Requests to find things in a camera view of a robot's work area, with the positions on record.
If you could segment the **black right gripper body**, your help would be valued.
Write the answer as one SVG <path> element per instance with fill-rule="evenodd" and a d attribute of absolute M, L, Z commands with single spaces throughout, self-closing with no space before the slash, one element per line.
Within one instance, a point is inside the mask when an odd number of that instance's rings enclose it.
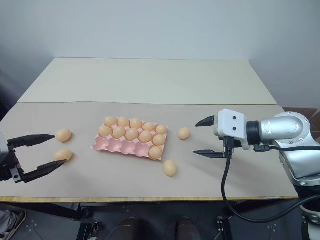
<path fill-rule="evenodd" d="M 242 144 L 239 140 L 236 140 L 234 137 L 231 136 L 222 136 L 218 133 L 218 127 L 214 126 L 213 130 L 214 134 L 219 138 L 219 140 L 223 141 L 223 152 L 213 152 L 212 158 L 232 158 L 234 149 L 235 148 L 241 148 Z"/>

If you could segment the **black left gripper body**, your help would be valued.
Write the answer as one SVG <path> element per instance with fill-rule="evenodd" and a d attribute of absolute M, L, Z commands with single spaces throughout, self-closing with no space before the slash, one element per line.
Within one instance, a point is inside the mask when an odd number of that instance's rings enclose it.
<path fill-rule="evenodd" d="M 10 179 L 15 183 L 25 181 L 24 171 L 15 152 L 11 146 L 8 146 L 6 151 L 0 153 L 0 181 Z"/>

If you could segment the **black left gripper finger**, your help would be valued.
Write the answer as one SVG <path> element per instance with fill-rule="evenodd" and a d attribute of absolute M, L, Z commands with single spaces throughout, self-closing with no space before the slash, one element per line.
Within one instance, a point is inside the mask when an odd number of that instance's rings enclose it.
<path fill-rule="evenodd" d="M 42 144 L 54 138 L 55 136 L 51 134 L 32 134 L 9 139 L 7 141 L 7 145 L 10 149 L 15 149 L 23 146 L 31 147 Z"/>
<path fill-rule="evenodd" d="M 63 160 L 58 160 L 58 161 L 52 161 L 47 164 L 38 166 L 36 170 L 29 172 L 29 173 L 26 173 L 26 174 L 23 174 L 23 177 L 21 178 L 21 180 L 24 183 L 29 183 L 29 182 L 34 181 L 36 179 L 42 178 L 46 175 L 49 175 L 53 171 L 57 170 L 66 162 L 67 162 L 67 160 L 63 159 Z"/>

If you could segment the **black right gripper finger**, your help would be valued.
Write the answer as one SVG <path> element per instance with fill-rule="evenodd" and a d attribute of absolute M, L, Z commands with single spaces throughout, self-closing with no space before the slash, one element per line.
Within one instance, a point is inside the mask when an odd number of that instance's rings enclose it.
<path fill-rule="evenodd" d="M 194 150 L 193 153 L 207 157 L 207 158 L 217 158 L 217 159 L 224 159 L 225 158 L 224 152 L 216 152 L 216 151 L 209 150 L 209 149 Z"/>
<path fill-rule="evenodd" d="M 196 127 L 210 127 L 214 125 L 215 116 L 209 116 L 205 119 L 200 120 L 195 126 Z"/>

